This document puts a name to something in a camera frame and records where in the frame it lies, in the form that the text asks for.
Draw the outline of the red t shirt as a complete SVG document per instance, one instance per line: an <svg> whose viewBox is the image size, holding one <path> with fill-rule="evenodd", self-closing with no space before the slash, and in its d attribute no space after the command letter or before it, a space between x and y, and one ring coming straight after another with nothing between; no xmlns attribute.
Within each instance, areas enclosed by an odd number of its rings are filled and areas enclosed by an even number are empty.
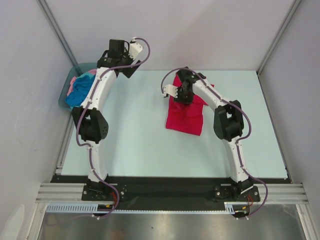
<svg viewBox="0 0 320 240"><path fill-rule="evenodd" d="M171 96L165 127L169 130L200 136L203 129L203 107L208 104L198 95L193 96L191 104L175 102Z"/></svg>

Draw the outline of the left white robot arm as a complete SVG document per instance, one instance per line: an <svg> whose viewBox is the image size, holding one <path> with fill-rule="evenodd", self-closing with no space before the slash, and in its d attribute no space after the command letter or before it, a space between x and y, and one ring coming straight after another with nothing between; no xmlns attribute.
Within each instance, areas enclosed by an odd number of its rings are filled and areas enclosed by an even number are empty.
<svg viewBox="0 0 320 240"><path fill-rule="evenodd" d="M93 194L100 200L107 199L111 193L111 188L102 182L108 176L102 145L109 131L109 124L102 110L119 74L129 79L143 63L137 59L143 51L143 46L137 42L138 39L134 37L129 42L119 39L109 41L109 48L97 61L96 74L88 94L80 106L73 107L71 111L76 127L76 142L88 150L88 179L97 183L93 188Z"/></svg>

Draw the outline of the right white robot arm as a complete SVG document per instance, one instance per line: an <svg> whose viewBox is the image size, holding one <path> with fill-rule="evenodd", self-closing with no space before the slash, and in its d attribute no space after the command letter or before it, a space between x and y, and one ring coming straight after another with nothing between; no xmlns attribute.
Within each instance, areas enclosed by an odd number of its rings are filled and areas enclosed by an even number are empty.
<svg viewBox="0 0 320 240"><path fill-rule="evenodd" d="M241 156L243 151L240 140L244 119L240 102L230 101L222 96L201 73L184 67L176 74L181 85L173 88L173 100L189 105L194 97L198 96L214 112L213 131L225 146L230 164L230 177L237 183L230 188L230 194L235 200L242 201L249 194L248 187L242 182L247 181L249 177L245 173L245 162Z"/></svg>

